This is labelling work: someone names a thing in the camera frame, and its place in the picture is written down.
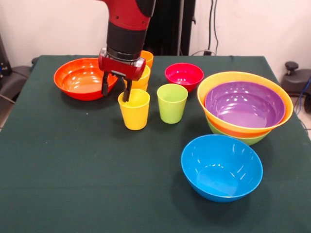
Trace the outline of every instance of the orange cup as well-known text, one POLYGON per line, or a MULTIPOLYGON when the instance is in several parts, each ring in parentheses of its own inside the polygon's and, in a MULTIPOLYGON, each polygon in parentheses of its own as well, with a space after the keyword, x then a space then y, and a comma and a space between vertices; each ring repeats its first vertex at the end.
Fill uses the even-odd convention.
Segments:
POLYGON ((146 60, 146 65, 149 66, 149 68, 152 68, 152 64, 154 62, 154 55, 150 53, 149 51, 141 51, 140 56, 146 60))
POLYGON ((132 81, 132 89, 141 89, 147 91, 148 81, 150 78, 150 68, 145 66, 144 72, 138 81, 132 81))

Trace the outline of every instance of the plastic cup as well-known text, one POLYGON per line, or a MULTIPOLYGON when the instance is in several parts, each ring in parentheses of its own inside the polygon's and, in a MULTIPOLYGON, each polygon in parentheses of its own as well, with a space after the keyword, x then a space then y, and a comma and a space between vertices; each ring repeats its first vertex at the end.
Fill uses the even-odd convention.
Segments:
POLYGON ((123 102, 123 92, 118 97, 125 126, 130 130, 141 130, 147 125, 150 95, 140 89, 132 89, 128 102, 123 102))
POLYGON ((132 89, 141 89, 147 91, 148 82, 150 78, 150 68, 146 65, 145 69, 138 81, 132 81, 132 89))
POLYGON ((145 58, 146 60, 146 65, 149 66, 149 68, 151 69, 152 68, 152 64, 154 62, 154 55, 152 53, 150 53, 149 51, 141 51, 141 54, 140 56, 142 58, 145 58))
POLYGON ((168 124, 178 123, 184 113, 188 91, 178 84, 165 84, 157 90, 161 119, 168 124))

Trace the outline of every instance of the red bowl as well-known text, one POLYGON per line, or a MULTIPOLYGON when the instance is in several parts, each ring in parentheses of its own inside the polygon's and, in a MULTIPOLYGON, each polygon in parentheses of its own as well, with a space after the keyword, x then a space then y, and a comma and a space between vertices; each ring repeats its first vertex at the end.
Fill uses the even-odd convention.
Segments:
POLYGON ((182 85, 191 92, 202 81, 204 72, 193 64, 176 63, 166 68, 165 76, 170 83, 182 85))
MULTIPOLYGON (((68 96, 77 100, 97 100, 103 97, 103 74, 98 58, 81 58, 62 65, 54 74, 54 83, 68 96)), ((118 78, 109 74, 108 92, 118 78)))

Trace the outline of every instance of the green cup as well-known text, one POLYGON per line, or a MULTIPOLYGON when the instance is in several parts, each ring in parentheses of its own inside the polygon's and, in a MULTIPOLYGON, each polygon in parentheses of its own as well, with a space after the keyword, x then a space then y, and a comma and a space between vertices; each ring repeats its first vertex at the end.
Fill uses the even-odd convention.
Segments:
POLYGON ((159 87, 156 93, 161 119, 167 124, 180 122, 188 97, 187 89, 170 83, 159 87))

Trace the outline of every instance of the pink bowl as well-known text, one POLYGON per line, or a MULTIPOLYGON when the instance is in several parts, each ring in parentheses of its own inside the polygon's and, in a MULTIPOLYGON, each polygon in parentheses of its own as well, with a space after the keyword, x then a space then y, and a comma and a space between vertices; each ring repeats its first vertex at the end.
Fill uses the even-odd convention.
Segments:
POLYGON ((193 64, 176 63, 166 68, 165 76, 170 83, 182 85, 191 92, 202 81, 204 72, 193 64))

